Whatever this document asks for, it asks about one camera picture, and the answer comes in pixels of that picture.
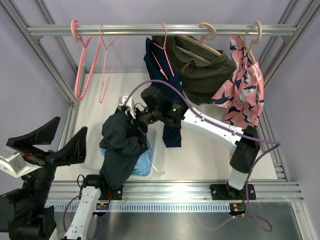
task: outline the translucent container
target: translucent container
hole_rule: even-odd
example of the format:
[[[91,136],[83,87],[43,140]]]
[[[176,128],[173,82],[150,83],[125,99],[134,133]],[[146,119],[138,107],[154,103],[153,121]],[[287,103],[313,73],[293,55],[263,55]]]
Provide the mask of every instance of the translucent container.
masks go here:
[[[99,171],[104,163],[105,157],[101,154],[99,143],[102,140],[103,136],[102,123],[95,122],[89,129],[89,133],[86,138],[86,158],[84,163],[79,164],[79,167],[85,171],[93,174],[99,174]],[[131,175],[128,180],[146,180],[149,179],[155,172],[158,174],[165,173],[165,159],[162,157],[157,159],[159,145],[161,142],[161,136],[159,136],[157,130],[152,127],[148,128],[147,138],[151,144],[152,148],[152,157],[151,157],[151,169],[150,173],[147,176],[135,176]]]

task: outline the clothing rail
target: clothing rail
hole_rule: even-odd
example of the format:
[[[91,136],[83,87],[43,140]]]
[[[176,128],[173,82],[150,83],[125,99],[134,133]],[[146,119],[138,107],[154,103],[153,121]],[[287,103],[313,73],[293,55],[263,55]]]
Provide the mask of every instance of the clothing rail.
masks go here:
[[[220,36],[243,35],[252,36],[258,33],[252,25],[244,24],[215,24],[213,25]],[[198,24],[167,24],[168,35],[211,35],[209,29]],[[27,28],[31,36],[71,36],[70,25],[34,25]],[[288,24],[263,25],[262,34],[268,36],[293,36],[297,28]],[[99,25],[78,25],[76,32],[81,36],[99,35]],[[103,25],[103,35],[115,36],[150,36],[165,35],[165,29],[161,24],[136,24],[136,25]]]

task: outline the navy blue garment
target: navy blue garment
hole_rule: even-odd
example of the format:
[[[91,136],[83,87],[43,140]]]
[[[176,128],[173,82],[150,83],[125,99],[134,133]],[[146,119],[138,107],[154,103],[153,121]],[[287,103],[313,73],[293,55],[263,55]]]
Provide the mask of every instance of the navy blue garment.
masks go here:
[[[145,61],[146,68],[148,70],[149,76],[151,80],[163,80],[168,82],[173,87],[175,87],[180,93],[183,93],[182,86],[180,85],[180,78],[179,73],[173,70],[174,76],[170,70],[170,66],[168,64],[166,55],[164,50],[154,45],[155,43],[153,40],[147,38],[145,41],[145,56],[143,60]],[[163,72],[167,76],[166,77],[160,71],[160,67],[155,60],[158,60]],[[170,87],[159,83],[153,82],[151,86],[155,86],[156,88],[160,89],[160,91],[170,100],[182,100],[181,97]],[[162,135],[163,142],[167,148],[177,148],[181,147],[181,133],[180,128],[175,126],[168,126],[164,125],[163,128],[163,135]]]

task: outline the dark cloth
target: dark cloth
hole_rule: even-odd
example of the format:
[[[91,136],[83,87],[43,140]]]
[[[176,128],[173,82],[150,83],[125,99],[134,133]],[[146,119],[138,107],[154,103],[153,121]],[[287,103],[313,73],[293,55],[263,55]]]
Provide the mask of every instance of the dark cloth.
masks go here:
[[[183,88],[180,84],[179,73],[173,71],[174,76],[170,70],[165,52],[153,44],[153,40],[147,38],[145,41],[145,56],[143,60],[145,61],[146,68],[148,70],[149,76],[151,80],[163,80],[171,84],[175,87],[181,94],[183,93]],[[163,72],[167,76],[168,80],[165,76],[161,73],[160,67],[153,56],[155,55],[156,59],[158,60]],[[158,83],[153,82],[151,86],[155,86],[156,88],[160,89],[160,91],[170,100],[182,100],[181,97],[170,87]],[[163,142],[167,148],[176,148],[181,147],[181,133],[180,128],[176,126],[168,126],[164,125],[163,128],[163,135],[162,135]]]
[[[99,146],[107,149],[100,174],[108,186],[118,189],[132,174],[139,156],[147,148],[147,138],[132,129],[130,119],[123,111],[116,111],[102,126]]]
[[[152,39],[163,46],[165,36],[152,36]],[[176,46],[203,57],[209,63],[180,51]],[[172,68],[180,73],[183,91],[196,105],[210,104],[211,97],[236,70],[236,64],[219,50],[221,56],[176,36],[167,36],[166,53]]]

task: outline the garment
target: garment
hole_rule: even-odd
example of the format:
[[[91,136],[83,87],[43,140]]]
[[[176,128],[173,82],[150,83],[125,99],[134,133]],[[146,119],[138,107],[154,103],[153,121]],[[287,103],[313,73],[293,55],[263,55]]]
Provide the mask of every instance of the garment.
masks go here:
[[[143,60],[145,61],[146,68],[148,70],[151,80],[163,80],[175,87],[181,94],[183,93],[182,86],[180,85],[179,73],[173,71],[174,76],[170,70],[166,55],[163,49],[157,47],[153,44],[154,41],[147,38],[145,41],[145,56]],[[161,92],[170,100],[182,100],[181,97],[170,87],[153,82],[151,86],[155,86],[161,90]],[[181,132],[180,128],[176,126],[164,125],[163,127],[163,142],[167,148],[176,148],[181,147]]]
[[[264,108],[264,78],[259,63],[251,63],[238,36],[230,37],[230,52],[237,68],[211,102],[228,108],[225,123],[244,129],[257,126]]]
[[[102,126],[100,148],[104,154],[100,174],[108,186],[118,189],[132,174],[135,165],[147,148],[147,138],[139,132],[125,112],[117,110]]]
[[[165,37],[152,36],[152,39],[163,46]],[[209,63],[185,54],[176,46],[203,57]],[[172,68],[180,73],[183,91],[196,105],[211,103],[211,97],[236,69],[235,63],[223,51],[219,50],[221,56],[217,56],[176,36],[167,36],[166,52]]]
[[[134,166],[132,171],[132,175],[135,176],[148,176],[151,169],[151,158],[153,155],[151,144],[147,139],[147,148],[148,150],[142,153]],[[104,156],[106,154],[107,149],[100,147],[100,152]]]

